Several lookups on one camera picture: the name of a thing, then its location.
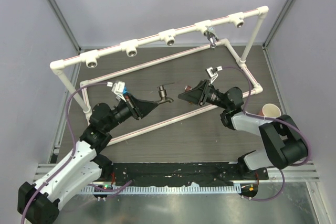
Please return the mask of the dark bronze faucet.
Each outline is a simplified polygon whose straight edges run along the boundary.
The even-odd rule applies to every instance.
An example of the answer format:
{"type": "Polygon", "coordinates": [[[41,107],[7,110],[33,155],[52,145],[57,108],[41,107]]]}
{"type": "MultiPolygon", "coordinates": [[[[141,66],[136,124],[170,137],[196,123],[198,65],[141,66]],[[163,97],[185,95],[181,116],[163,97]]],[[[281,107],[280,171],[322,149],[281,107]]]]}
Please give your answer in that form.
{"type": "Polygon", "coordinates": [[[162,85],[157,87],[158,88],[158,94],[159,94],[159,97],[160,97],[160,99],[157,102],[158,104],[163,104],[163,103],[167,103],[167,102],[168,103],[174,102],[174,100],[172,98],[167,96],[167,91],[165,89],[165,86],[171,85],[171,84],[173,84],[173,82],[162,84],[162,85]]]}

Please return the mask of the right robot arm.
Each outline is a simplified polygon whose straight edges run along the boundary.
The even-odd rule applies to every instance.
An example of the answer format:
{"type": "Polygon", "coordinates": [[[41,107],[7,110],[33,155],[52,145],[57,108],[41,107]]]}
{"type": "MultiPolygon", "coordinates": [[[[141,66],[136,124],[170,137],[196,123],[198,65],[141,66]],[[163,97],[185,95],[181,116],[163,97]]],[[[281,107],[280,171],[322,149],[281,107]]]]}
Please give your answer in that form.
{"type": "Polygon", "coordinates": [[[245,112],[243,93],[238,87],[222,93],[210,81],[203,80],[196,87],[180,93],[178,98],[199,106],[209,103],[222,108],[220,120],[223,126],[261,138],[263,149],[251,151],[237,160],[237,173],[242,179],[250,179],[260,168],[273,166],[282,170],[308,159],[307,142],[293,119],[286,114],[267,118],[245,112]]]}

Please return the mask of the white PVC pipe frame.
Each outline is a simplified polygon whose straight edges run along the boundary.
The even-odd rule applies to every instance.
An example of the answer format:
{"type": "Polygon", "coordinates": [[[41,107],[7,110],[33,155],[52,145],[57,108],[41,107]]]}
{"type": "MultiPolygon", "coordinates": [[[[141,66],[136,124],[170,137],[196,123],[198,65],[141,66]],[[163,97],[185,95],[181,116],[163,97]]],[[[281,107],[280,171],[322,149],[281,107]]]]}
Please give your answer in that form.
{"type": "Polygon", "coordinates": [[[95,102],[107,102],[109,96],[103,87],[93,87],[93,83],[121,79],[137,97],[154,99],[156,86],[169,83],[168,93],[175,100],[160,106],[144,120],[136,123],[127,121],[123,127],[112,132],[112,144],[118,147],[140,147],[158,149],[181,144],[209,145],[211,148],[233,148],[260,145],[257,136],[225,129],[219,121],[219,109],[212,105],[196,108],[177,99],[185,82],[195,83],[204,76],[203,70],[214,64],[225,65],[227,69],[217,82],[221,88],[234,85],[247,90],[246,80],[250,80],[253,95],[252,104],[256,108],[265,99],[260,81],[269,77],[266,62],[261,56],[261,48],[254,41],[266,18],[268,8],[262,6],[248,12],[236,13],[211,21],[212,25],[231,23],[238,18],[256,17],[257,23],[246,47],[233,47],[227,39],[218,42],[216,50],[209,45],[199,47],[138,47],[135,58],[125,58],[125,48],[113,46],[108,49],[92,50],[71,59],[52,63],[53,71],[69,90],[74,85],[65,75],[65,68],[72,63],[82,63],[87,56],[94,56],[100,63],[98,77],[89,69],[81,67],[79,75],[83,77],[85,88],[72,103],[72,131],[79,134],[87,125],[95,102]]]}

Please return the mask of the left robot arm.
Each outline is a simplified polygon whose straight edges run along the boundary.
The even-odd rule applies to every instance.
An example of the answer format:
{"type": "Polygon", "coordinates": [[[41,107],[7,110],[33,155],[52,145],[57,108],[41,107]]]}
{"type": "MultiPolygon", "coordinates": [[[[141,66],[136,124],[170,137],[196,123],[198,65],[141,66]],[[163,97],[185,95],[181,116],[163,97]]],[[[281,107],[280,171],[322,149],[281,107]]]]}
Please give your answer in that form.
{"type": "Polygon", "coordinates": [[[144,118],[159,104],[126,94],[113,108],[106,103],[95,105],[89,125],[66,157],[41,179],[20,186],[17,210],[21,222],[53,223],[81,189],[97,179],[107,181],[112,174],[111,161],[101,151],[112,140],[110,131],[130,117],[144,118]]]}

